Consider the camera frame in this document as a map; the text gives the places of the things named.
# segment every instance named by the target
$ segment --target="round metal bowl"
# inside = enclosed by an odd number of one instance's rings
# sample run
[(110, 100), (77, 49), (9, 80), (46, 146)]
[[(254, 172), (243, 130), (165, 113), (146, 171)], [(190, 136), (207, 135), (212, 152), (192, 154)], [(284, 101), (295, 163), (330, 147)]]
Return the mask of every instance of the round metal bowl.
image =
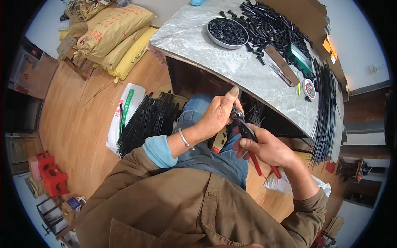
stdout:
[[(239, 26), (244, 30), (244, 36), (245, 36), (244, 39), (245, 39), (245, 42), (243, 42), (241, 45), (230, 45), (230, 44), (224, 43), (224, 42), (218, 40), (217, 38), (215, 38), (215, 37), (210, 33), (210, 30), (208, 29), (208, 26), (209, 26), (209, 24), (210, 24), (211, 22), (213, 22), (213, 21), (215, 21), (215, 20), (218, 20), (218, 19), (226, 19), (227, 21), (233, 21), (233, 22), (237, 23), (237, 25), (239, 25)], [(225, 18), (225, 17), (217, 17), (217, 18), (214, 18), (214, 19), (210, 20), (210, 21), (207, 23), (207, 33), (208, 33), (208, 36), (210, 37), (210, 39), (211, 39), (215, 44), (217, 44), (217, 45), (219, 45), (219, 46), (221, 46), (221, 47), (227, 48), (227, 49), (237, 49), (237, 48), (240, 48), (240, 47), (244, 46), (244, 45), (248, 42), (248, 32), (247, 32), (247, 30), (246, 30), (240, 23), (236, 22), (235, 20), (232, 20), (232, 19), (229, 19), (229, 18)]]

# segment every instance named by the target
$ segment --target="pliers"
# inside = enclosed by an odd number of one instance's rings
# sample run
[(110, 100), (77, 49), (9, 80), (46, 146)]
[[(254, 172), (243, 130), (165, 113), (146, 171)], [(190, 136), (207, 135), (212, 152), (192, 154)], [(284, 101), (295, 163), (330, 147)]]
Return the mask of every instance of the pliers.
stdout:
[[(252, 131), (251, 128), (247, 125), (245, 122), (243, 113), (241, 110), (236, 109), (236, 106), (233, 105), (233, 108), (230, 113), (230, 118), (233, 119), (233, 123), (239, 127), (241, 137), (243, 138), (248, 138), (251, 139), (255, 142), (258, 142), (258, 138), (256, 137), (254, 131)], [(250, 157), (252, 159), (252, 162), (254, 163), (254, 166), (256, 168), (256, 171), (258, 172), (259, 176), (262, 176), (262, 171), (260, 170), (258, 161), (256, 160), (256, 156), (253, 152), (249, 152)], [(280, 172), (278, 171), (278, 168), (276, 166), (270, 166), (274, 174), (277, 176), (278, 179), (281, 179)]]

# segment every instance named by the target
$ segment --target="brown shirt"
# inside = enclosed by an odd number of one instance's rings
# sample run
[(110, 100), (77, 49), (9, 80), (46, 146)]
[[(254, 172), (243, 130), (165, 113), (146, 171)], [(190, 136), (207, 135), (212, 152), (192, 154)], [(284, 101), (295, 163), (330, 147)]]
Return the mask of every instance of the brown shirt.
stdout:
[(239, 186), (199, 169), (163, 171), (137, 148), (120, 160), (77, 218), (85, 247), (197, 247), (261, 244), (309, 247), (327, 197), (294, 201), (279, 224)]

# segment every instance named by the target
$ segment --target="jeans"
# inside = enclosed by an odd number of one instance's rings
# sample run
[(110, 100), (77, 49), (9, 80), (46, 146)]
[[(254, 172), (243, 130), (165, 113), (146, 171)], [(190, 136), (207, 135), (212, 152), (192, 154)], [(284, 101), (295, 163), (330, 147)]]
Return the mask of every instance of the jeans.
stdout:
[[(181, 116), (172, 133), (177, 133), (179, 128), (185, 129), (196, 124), (210, 105), (212, 97), (207, 94), (196, 94), (192, 96), (183, 107)], [(178, 157), (178, 162), (173, 168), (203, 169), (208, 172), (217, 173), (229, 181), (246, 190), (248, 175), (248, 161), (236, 157), (236, 152), (231, 148), (241, 137), (234, 134), (232, 127), (227, 126), (227, 140), (219, 154), (208, 148), (205, 140), (195, 146), (195, 150), (189, 149)]]

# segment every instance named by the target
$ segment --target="person's left hand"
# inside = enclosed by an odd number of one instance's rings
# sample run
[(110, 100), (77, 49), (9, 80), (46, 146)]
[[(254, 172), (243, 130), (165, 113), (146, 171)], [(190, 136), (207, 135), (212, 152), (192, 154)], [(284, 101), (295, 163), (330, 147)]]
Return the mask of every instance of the person's left hand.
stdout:
[(200, 121), (196, 124), (199, 130), (204, 132), (206, 139), (213, 137), (226, 125), (232, 123), (230, 118), (233, 104), (241, 110), (244, 115), (243, 107), (238, 99), (239, 88), (234, 86), (225, 96), (215, 96), (208, 106)]

